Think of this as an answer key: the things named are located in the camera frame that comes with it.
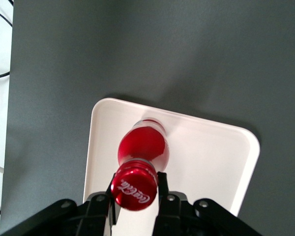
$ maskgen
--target bottle cap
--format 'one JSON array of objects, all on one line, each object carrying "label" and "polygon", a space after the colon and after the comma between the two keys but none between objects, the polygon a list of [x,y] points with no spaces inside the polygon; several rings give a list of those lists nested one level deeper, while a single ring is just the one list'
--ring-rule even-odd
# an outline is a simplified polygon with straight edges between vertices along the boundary
[{"label": "bottle cap", "polygon": [[131,159],[117,170],[111,192],[121,207],[128,210],[142,210],[151,205],[155,199],[157,173],[148,161]]}]

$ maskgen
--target coca-cola logo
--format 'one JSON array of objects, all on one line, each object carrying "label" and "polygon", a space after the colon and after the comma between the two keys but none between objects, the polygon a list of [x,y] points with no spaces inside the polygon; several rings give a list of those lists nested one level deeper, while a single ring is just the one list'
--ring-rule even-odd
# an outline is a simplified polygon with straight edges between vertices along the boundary
[{"label": "coca-cola logo", "polygon": [[144,194],[140,190],[138,190],[136,187],[133,187],[130,183],[127,181],[121,180],[121,185],[117,187],[117,189],[121,190],[126,195],[132,195],[134,198],[138,199],[139,203],[147,203],[150,200],[149,195]]}]

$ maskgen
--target bottle neck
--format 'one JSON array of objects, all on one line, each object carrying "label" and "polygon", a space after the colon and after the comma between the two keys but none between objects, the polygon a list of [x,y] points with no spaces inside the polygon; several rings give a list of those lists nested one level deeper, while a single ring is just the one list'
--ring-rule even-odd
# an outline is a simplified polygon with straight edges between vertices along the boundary
[{"label": "bottle neck", "polygon": [[140,168],[143,170],[143,174],[150,175],[156,186],[158,185],[158,178],[157,178],[157,172],[154,168],[154,166],[147,160],[142,158],[133,158],[130,160],[125,161],[118,169],[118,172],[129,170],[129,169],[137,169]]}]

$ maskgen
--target black plastic part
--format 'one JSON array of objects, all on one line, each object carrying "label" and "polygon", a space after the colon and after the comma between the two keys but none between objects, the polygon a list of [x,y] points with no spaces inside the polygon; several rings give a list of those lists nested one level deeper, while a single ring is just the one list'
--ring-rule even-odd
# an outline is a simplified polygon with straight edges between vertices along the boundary
[{"label": "black plastic part", "polygon": [[77,205],[73,200],[59,200],[5,232],[2,236],[33,236],[46,231],[52,233],[53,227],[73,215],[76,209]]},{"label": "black plastic part", "polygon": [[197,200],[194,202],[193,207],[199,218],[211,224],[224,235],[261,236],[257,231],[250,228],[247,224],[211,199]]}]

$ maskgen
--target gray table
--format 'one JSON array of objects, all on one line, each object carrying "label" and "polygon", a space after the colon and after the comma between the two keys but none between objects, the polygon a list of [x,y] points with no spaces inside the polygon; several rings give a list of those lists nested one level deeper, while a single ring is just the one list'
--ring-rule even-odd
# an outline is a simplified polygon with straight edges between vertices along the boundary
[{"label": "gray table", "polygon": [[295,235],[295,1],[18,0],[13,22],[2,231],[82,203],[91,111],[117,97],[253,131],[239,217]]}]

